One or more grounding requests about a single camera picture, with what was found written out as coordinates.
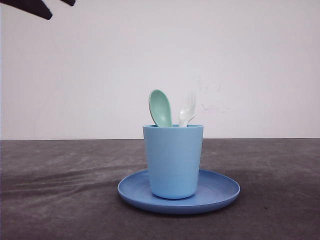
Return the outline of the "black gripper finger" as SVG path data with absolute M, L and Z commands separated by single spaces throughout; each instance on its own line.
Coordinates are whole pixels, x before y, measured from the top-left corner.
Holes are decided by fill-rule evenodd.
M 42 0 L 0 0 L 0 2 L 46 20 L 50 20 L 53 16 Z
M 76 3 L 76 0 L 61 0 L 61 1 L 68 4 L 69 6 L 74 6 Z

